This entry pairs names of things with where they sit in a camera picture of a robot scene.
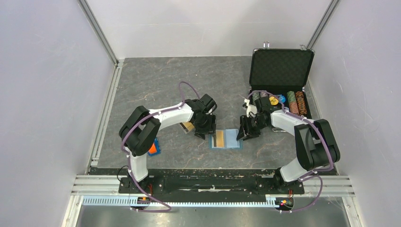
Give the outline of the blue card holder wallet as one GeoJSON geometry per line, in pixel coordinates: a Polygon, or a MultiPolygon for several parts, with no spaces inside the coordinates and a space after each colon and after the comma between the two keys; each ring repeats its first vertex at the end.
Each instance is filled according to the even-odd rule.
{"type": "Polygon", "coordinates": [[[229,149],[242,149],[243,148],[243,141],[236,140],[236,137],[238,134],[238,129],[224,129],[223,131],[224,131],[224,138],[225,138],[225,147],[224,148],[212,148],[211,137],[213,134],[211,134],[209,137],[209,148],[210,149],[229,150],[229,149]]]}

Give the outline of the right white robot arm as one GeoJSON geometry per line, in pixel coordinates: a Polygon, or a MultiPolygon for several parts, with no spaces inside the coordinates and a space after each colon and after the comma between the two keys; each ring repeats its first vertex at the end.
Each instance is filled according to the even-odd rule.
{"type": "Polygon", "coordinates": [[[295,138],[296,158],[278,168],[273,187],[287,192],[295,181],[304,181],[317,171],[330,171],[340,159],[340,152],[330,124],[325,119],[312,120],[291,113],[285,106],[273,106],[268,97],[255,102],[244,99],[246,114],[240,117],[237,140],[257,138],[266,127],[279,128],[295,138]]]}

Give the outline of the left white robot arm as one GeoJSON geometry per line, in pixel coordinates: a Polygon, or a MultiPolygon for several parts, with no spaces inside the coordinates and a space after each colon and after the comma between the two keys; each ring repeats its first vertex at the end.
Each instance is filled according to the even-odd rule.
{"type": "Polygon", "coordinates": [[[205,139],[216,132],[216,108],[217,103],[208,94],[161,109],[147,109],[142,105],[136,107],[119,131],[121,149],[128,160],[132,189],[141,193],[148,188],[146,156],[160,130],[189,122],[194,127],[194,135],[205,139]]]}

